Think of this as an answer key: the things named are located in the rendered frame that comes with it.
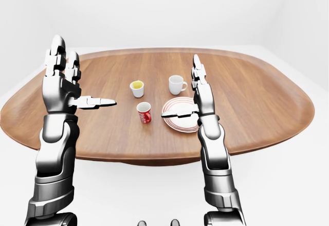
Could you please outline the round wooden table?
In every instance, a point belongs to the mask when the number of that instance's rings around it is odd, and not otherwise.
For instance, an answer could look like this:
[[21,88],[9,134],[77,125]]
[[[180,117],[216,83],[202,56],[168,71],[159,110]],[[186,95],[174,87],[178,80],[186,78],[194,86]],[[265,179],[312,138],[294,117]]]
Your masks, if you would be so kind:
[[[225,129],[231,155],[267,148],[304,130],[315,109],[307,94],[265,61],[240,53],[199,48],[142,48],[101,51],[80,56],[83,95],[110,98],[112,107],[76,112],[79,159],[170,166],[198,161],[196,133],[170,128],[161,118],[172,99],[168,79],[191,80],[198,54],[214,96],[215,112]],[[130,83],[144,83],[134,97]],[[141,122],[137,105],[151,104],[152,120]]]

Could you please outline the red mug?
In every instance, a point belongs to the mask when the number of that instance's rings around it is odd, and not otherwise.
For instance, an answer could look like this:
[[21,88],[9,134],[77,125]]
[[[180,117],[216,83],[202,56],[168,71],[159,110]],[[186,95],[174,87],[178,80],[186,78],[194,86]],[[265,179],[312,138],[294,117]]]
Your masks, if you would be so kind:
[[140,120],[144,124],[148,124],[151,122],[151,104],[149,102],[141,102],[136,107]]

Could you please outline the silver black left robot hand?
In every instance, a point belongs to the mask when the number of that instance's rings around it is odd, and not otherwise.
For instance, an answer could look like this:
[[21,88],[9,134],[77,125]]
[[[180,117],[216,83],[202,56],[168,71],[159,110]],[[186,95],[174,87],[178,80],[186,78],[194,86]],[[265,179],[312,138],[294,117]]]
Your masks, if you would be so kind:
[[117,104],[112,99],[81,95],[79,55],[72,51],[66,59],[65,41],[58,34],[46,52],[45,65],[42,95],[48,113],[75,114],[77,108],[91,110]]

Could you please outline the white mug with yellow inside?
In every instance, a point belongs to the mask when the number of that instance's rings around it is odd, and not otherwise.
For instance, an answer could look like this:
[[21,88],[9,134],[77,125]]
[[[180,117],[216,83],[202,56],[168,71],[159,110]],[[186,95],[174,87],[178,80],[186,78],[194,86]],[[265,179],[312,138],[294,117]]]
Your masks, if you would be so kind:
[[140,80],[131,82],[130,89],[136,98],[141,98],[144,95],[144,83]]

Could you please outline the plain white mug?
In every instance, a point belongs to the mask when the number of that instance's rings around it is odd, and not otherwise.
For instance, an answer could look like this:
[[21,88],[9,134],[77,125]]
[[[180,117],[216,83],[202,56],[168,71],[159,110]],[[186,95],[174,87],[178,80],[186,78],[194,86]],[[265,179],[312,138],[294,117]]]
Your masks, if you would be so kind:
[[172,75],[169,77],[169,91],[172,95],[178,95],[180,92],[185,91],[188,84],[180,75]]

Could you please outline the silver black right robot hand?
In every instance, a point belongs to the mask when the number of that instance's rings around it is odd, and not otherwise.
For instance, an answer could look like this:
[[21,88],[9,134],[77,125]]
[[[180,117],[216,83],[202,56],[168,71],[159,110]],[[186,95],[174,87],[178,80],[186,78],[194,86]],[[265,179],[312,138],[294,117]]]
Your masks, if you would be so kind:
[[210,84],[206,81],[206,70],[199,56],[193,56],[193,68],[191,69],[192,89],[194,91],[194,105],[183,111],[166,111],[161,114],[162,118],[189,117],[193,113],[198,116],[215,114],[214,98]]

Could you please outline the white plate with red rings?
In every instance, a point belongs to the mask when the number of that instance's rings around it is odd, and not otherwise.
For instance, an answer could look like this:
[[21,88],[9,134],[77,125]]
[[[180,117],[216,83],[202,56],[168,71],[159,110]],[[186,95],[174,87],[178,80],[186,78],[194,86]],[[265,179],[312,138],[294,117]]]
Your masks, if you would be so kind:
[[[162,113],[167,111],[183,111],[194,105],[194,100],[191,97],[175,97],[168,100],[162,107]],[[189,117],[178,118],[163,118],[164,122],[174,130],[192,133],[198,130],[198,115],[192,114]]]

